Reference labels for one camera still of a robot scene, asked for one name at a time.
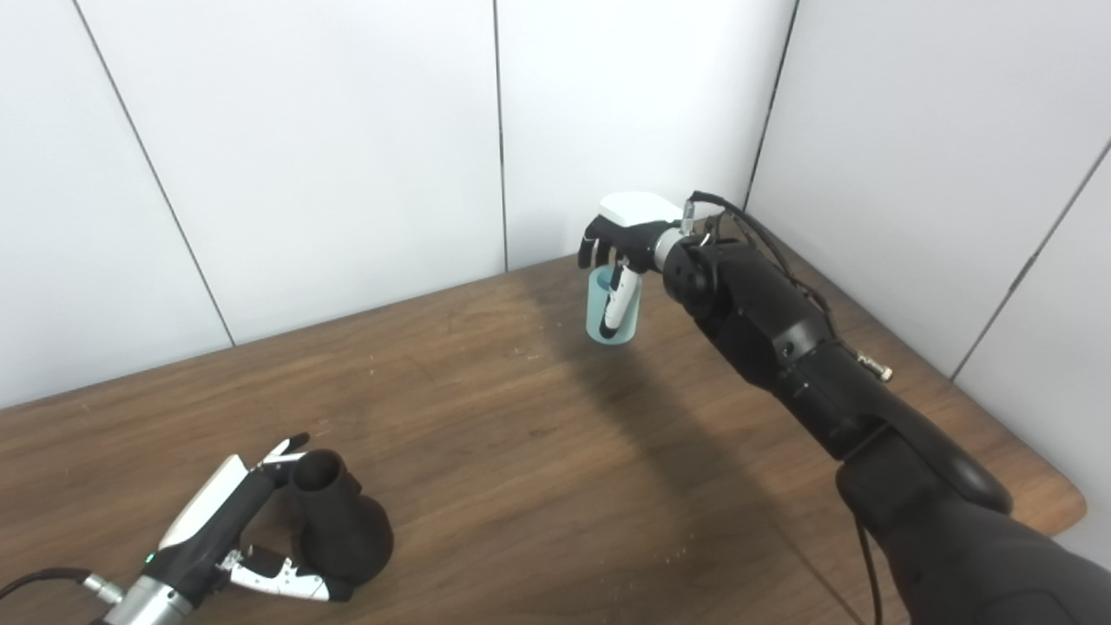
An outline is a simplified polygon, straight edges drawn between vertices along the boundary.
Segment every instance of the wire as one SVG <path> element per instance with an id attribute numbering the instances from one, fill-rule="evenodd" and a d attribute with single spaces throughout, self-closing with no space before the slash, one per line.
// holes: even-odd
<path id="1" fill-rule="evenodd" d="M 752 236 L 749 234 L 749 230 L 754 232 L 755 235 L 760 239 L 760 241 L 763 242 L 764 246 L 768 248 L 769 251 L 771 251 L 771 254 L 775 258 L 775 262 L 779 263 L 780 270 L 783 272 L 783 275 L 785 275 L 787 279 L 790 280 L 792 284 L 802 290 L 802 292 L 805 293 L 805 295 L 811 301 L 814 302 L 814 305 L 817 305 L 822 312 L 824 312 L 825 317 L 830 321 L 830 325 L 832 326 L 833 322 L 830 315 L 831 310 L 829 302 L 825 301 L 825 298 L 822 295 L 822 293 L 818 292 L 810 284 L 803 282 L 798 276 L 795 276 L 794 271 L 791 270 L 791 264 L 787 261 L 787 254 L 784 254 L 783 251 L 779 248 L 779 245 L 775 244 L 775 240 L 772 238 L 771 232 L 769 232 L 768 229 L 764 228 L 763 223 L 761 223 L 759 219 L 750 214 L 748 211 L 737 208 L 735 204 L 731 203 L 725 198 L 721 195 L 715 195 L 713 193 L 707 193 L 705 191 L 693 191 L 691 193 L 691 196 L 688 198 L 687 201 L 707 202 L 723 208 L 725 212 L 729 212 L 732 215 L 733 221 L 741 229 L 741 233 L 744 234 L 745 239 L 748 239 L 749 244 L 754 244 Z M 721 224 L 721 219 L 719 216 L 719 219 L 713 223 L 712 231 L 714 234 L 713 236 L 714 240 L 718 239 L 720 224 Z"/>
<path id="2" fill-rule="evenodd" d="M 883 597 L 880 596 L 880 581 L 875 576 L 875 562 L 872 560 L 872 547 L 868 544 L 868 533 L 857 520 L 857 537 L 860 538 L 860 551 L 864 555 L 864 568 L 868 569 L 868 585 L 872 587 L 872 608 L 875 611 L 875 625 L 883 625 Z"/>
<path id="3" fill-rule="evenodd" d="M 789 278 L 794 276 L 794 272 L 791 271 L 791 263 L 787 261 L 787 255 L 784 255 L 783 252 L 780 251 L 779 245 L 777 245 L 775 242 L 772 240 L 771 233 L 768 232 L 768 229 L 764 228 L 763 223 L 761 223 L 755 216 L 752 216 L 748 212 L 741 210 L 740 208 L 737 208 L 735 204 L 731 203 L 725 198 L 721 195 L 715 195 L 713 193 L 707 193 L 704 191 L 692 192 L 691 196 L 688 198 L 687 201 L 693 201 L 693 202 L 702 201 L 720 205 L 721 208 L 724 208 L 730 213 L 732 213 L 733 216 L 735 216 L 737 219 L 744 221 L 744 224 L 751 228 L 753 232 L 755 232 L 757 236 L 759 236 L 760 240 L 764 243 L 764 246 L 767 246 L 768 250 L 771 251 L 771 254 L 775 256 L 775 262 L 779 263 L 780 268 L 783 270 L 783 273 Z"/>
<path id="4" fill-rule="evenodd" d="M 8 584 L 3 588 L 0 588 L 0 599 L 14 593 L 31 582 L 43 582 L 46 579 L 72 579 L 73 582 L 81 584 L 91 573 L 92 572 L 87 568 L 43 568 L 42 571 L 24 575 L 11 584 Z"/>

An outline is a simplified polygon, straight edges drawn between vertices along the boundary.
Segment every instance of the robot finger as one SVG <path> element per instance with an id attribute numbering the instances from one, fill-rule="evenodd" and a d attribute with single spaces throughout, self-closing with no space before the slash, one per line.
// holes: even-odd
<path id="1" fill-rule="evenodd" d="M 582 242 L 579 243 L 579 269 L 590 268 L 590 254 L 594 251 L 594 243 L 598 242 L 598 233 L 594 232 L 594 224 L 587 225 L 587 231 L 582 233 Z"/>
<path id="2" fill-rule="evenodd" d="M 610 251 L 612 250 L 610 241 L 605 239 L 598 239 L 598 250 L 594 252 L 594 264 L 601 266 L 602 264 L 610 263 Z"/>

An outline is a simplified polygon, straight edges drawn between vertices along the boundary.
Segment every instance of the black object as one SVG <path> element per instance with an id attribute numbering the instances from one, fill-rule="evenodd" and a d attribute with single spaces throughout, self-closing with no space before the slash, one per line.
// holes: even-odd
<path id="1" fill-rule="evenodd" d="M 393 553 L 393 531 L 382 506 L 366 495 L 330 450 L 309 452 L 290 478 L 304 517 L 303 562 L 327 577 L 358 586 L 378 575 Z"/>
<path id="2" fill-rule="evenodd" d="M 1111 623 L 1111 573 L 1012 520 L 999 481 L 864 370 L 767 230 L 727 209 L 781 268 L 750 243 L 722 240 L 681 241 L 655 269 L 725 361 L 844 463 L 838 490 L 887 556 L 911 622 Z"/>

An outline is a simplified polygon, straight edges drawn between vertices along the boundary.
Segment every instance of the black robotic arm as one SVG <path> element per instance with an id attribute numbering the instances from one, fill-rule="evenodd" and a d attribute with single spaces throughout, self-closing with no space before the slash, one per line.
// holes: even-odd
<path id="1" fill-rule="evenodd" d="M 719 239 L 713 221 L 704 233 L 684 231 L 697 201 L 737 216 L 749 240 Z M 698 191 L 683 220 L 678 209 L 673 221 L 635 226 L 610 216 L 588 230 L 599 246 L 662 273 L 668 294 L 738 374 L 842 462 L 838 491 L 887 556 L 914 625 L 1111 623 L 1111 574 L 1009 516 L 1002 484 L 890 393 L 888 372 L 845 345 L 824 300 L 793 275 L 759 221 Z M 580 265 L 590 261 L 588 238 Z M 600 251 L 595 260 L 607 262 Z"/>

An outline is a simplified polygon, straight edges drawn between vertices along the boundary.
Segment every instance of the wooden table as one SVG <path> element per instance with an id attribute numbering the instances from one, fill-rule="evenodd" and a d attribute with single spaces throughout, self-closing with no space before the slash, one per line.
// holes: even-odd
<path id="1" fill-rule="evenodd" d="M 892 390 L 1058 533 L 1064 477 L 809 268 Z M 349 604 L 230 589 L 189 623 L 851 624 L 871 619 L 837 465 L 748 387 L 658 278 L 635 340 L 583 332 L 571 259 L 0 412 L 0 577 L 87 566 L 130 584 L 229 454 L 307 431 L 388 510 L 397 550 Z M 288 551 L 274 497 L 248 540 Z M 889 623 L 904 616 L 880 562 Z M 0 621 L 83 625 L 62 583 Z"/>

